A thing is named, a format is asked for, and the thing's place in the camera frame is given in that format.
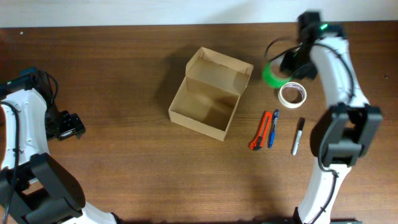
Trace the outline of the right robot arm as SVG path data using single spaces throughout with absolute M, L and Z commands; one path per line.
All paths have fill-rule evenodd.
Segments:
M 310 135 L 313 173 L 293 222 L 330 223 L 339 188 L 366 155 L 382 113 L 359 86 L 342 25 L 323 22 L 318 11 L 306 11 L 298 17 L 298 42 L 283 53 L 280 70 L 296 79 L 319 77 L 327 110 Z

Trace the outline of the green tape roll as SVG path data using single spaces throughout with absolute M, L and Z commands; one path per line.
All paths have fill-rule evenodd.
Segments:
M 262 78 L 266 84 L 268 84 L 271 88 L 280 88 L 289 81 L 292 80 L 292 76 L 288 78 L 278 77 L 272 70 L 273 67 L 280 67 L 282 64 L 281 59 L 273 60 L 268 62 L 262 71 Z

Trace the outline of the orange utility knife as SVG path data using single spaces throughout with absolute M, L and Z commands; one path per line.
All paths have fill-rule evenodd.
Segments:
M 272 113 L 270 111 L 265 111 L 262 115 L 261 122 L 259 123 L 257 134 L 249 145 L 251 150 L 258 151 L 263 147 L 271 121 Z

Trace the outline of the black white marker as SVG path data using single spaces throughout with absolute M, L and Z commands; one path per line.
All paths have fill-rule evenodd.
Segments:
M 297 132 L 296 132 L 293 147 L 292 147 L 292 155 L 293 156 L 295 156 L 297 154 L 304 125 L 305 125 L 305 118 L 301 117 L 298 121 Z

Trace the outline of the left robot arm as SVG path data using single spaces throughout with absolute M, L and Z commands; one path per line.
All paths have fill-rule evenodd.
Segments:
M 3 219 L 17 223 L 121 223 L 88 203 L 74 176 L 49 152 L 48 141 L 85 133 L 76 113 L 59 111 L 58 83 L 35 68 L 1 84 L 6 151 L 1 164 Z

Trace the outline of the beige masking tape roll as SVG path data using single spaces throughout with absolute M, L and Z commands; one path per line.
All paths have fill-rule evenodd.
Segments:
M 295 109 L 306 101 L 307 91 L 297 82 L 288 82 L 279 89 L 278 99 L 286 108 Z

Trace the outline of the blue pen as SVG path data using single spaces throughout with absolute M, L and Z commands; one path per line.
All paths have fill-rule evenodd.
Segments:
M 273 117 L 272 117 L 272 129 L 271 129 L 271 133 L 269 136 L 269 149 L 271 149 L 274 144 L 275 131 L 276 131 L 278 119 L 279 119 L 279 110 L 275 110 L 273 113 Z

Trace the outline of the brown cardboard box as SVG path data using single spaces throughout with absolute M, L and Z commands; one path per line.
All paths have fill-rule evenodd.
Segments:
M 170 121 L 224 141 L 254 66 L 201 47 L 169 107 Z

